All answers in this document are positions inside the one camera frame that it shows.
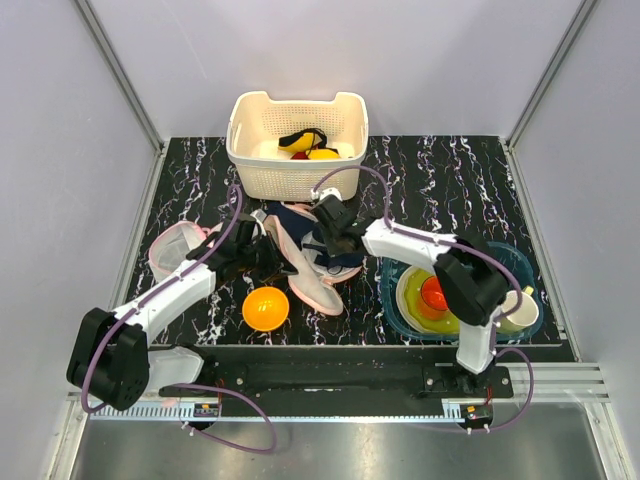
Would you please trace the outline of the floral pink laundry bag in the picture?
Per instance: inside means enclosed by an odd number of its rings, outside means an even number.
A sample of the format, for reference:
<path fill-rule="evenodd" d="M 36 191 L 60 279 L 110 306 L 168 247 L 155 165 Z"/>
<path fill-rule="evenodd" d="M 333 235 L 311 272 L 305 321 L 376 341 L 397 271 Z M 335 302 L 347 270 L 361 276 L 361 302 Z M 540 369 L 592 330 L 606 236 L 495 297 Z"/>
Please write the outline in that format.
<path fill-rule="evenodd" d="M 337 316 L 342 313 L 343 301 L 334 288 L 337 283 L 342 283 L 356 274 L 348 277 L 335 278 L 318 274 L 298 250 L 291 237 L 286 233 L 280 221 L 274 215 L 267 215 L 263 225 L 260 225 L 263 233 L 271 233 L 285 258 L 297 269 L 298 273 L 285 277 L 292 292 L 304 303 L 314 310 L 329 316 Z M 205 261 L 214 269 L 214 253 Z"/>

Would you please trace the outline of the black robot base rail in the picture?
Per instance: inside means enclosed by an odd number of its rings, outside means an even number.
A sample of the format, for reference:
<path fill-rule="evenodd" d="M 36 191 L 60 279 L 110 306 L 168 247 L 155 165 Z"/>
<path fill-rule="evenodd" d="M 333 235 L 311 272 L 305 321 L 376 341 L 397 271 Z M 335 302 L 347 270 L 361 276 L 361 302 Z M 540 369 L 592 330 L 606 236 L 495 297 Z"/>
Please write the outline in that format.
<path fill-rule="evenodd" d="M 205 397 L 226 387 L 271 417 L 422 416 L 449 400 L 511 399 L 509 371 L 492 366 L 474 376 L 452 347 L 219 346 L 203 347 L 202 373 L 171 380 L 162 397 Z"/>

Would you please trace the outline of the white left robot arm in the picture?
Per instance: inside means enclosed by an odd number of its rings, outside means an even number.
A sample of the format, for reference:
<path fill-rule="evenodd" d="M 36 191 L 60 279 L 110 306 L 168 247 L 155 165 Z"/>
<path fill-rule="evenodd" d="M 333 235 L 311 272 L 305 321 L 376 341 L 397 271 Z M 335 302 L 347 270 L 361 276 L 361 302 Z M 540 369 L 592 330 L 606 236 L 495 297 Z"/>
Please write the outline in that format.
<path fill-rule="evenodd" d="M 185 387 L 196 396 L 215 386 L 216 372 L 192 347 L 152 349 L 156 337 L 192 305 L 247 272 L 263 281 L 292 276 L 274 236 L 256 218 L 241 214 L 214 229 L 177 269 L 140 297 L 113 310 L 83 317 L 67 367 L 67 381 L 81 391 L 83 409 L 124 411 L 148 392 Z"/>

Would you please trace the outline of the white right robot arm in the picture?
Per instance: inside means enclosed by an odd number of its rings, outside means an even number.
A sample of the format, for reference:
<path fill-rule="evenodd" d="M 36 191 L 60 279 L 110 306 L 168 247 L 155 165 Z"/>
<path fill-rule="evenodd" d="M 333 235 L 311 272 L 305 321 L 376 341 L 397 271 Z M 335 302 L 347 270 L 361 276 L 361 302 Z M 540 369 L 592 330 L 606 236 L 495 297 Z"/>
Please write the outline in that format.
<path fill-rule="evenodd" d="M 504 315 L 509 284 L 515 280 L 487 243 L 478 236 L 429 233 L 384 217 L 359 221 L 335 189 L 314 192 L 311 198 L 312 214 L 331 256 L 390 259 L 435 275 L 460 323 L 455 387 L 470 397 L 486 389 L 487 368 L 495 357 L 494 323 Z"/>

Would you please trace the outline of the navy blue bra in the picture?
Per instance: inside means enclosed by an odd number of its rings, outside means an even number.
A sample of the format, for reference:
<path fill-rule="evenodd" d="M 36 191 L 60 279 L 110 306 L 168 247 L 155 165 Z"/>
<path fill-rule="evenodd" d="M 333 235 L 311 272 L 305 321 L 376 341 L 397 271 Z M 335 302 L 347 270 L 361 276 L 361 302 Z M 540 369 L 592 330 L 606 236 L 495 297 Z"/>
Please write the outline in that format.
<path fill-rule="evenodd" d="M 318 274 L 337 279 L 356 274 L 362 268 L 362 254 L 329 254 L 320 231 L 320 223 L 311 213 L 309 205 L 269 202 L 266 214 L 278 218 L 298 250 Z"/>

